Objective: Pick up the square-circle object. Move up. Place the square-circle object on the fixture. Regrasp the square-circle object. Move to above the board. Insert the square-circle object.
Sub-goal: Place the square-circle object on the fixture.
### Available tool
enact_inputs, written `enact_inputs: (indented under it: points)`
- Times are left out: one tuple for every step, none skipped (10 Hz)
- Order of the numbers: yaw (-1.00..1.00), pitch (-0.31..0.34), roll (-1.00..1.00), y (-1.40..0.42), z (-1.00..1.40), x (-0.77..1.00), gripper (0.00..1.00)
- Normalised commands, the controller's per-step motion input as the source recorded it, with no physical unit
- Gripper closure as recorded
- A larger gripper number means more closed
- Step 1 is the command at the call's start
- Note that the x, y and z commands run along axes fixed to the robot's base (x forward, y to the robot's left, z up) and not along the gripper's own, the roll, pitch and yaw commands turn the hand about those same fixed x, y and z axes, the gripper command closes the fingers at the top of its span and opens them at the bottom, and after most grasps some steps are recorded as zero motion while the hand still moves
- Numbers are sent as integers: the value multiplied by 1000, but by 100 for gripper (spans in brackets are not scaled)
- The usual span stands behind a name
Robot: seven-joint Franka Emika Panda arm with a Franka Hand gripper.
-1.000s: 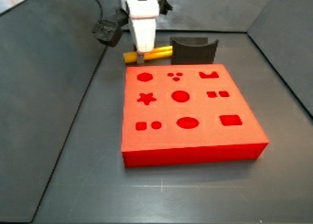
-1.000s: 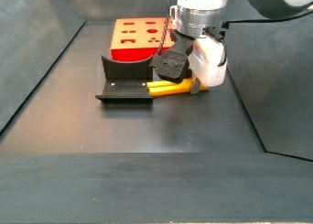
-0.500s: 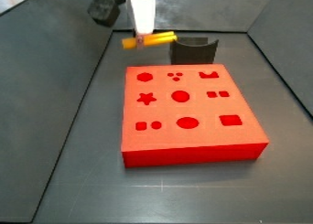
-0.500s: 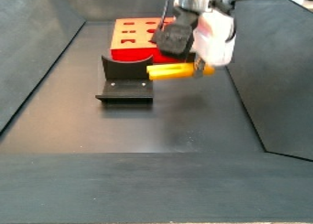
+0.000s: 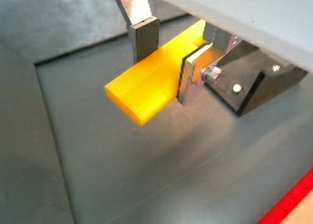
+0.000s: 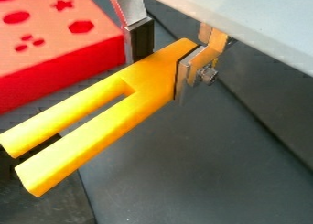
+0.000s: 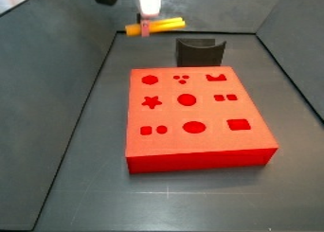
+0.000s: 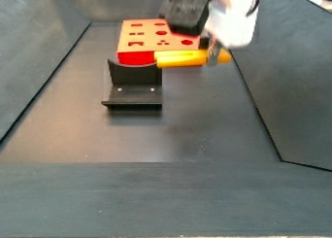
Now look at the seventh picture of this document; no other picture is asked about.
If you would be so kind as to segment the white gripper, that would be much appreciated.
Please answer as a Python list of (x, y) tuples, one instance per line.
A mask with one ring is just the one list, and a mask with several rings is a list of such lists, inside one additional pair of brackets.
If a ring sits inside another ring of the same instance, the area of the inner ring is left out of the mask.
[[(159, 14), (162, 0), (134, 0), (143, 18), (155, 17)], [(140, 20), (142, 37), (150, 36), (150, 20)]]

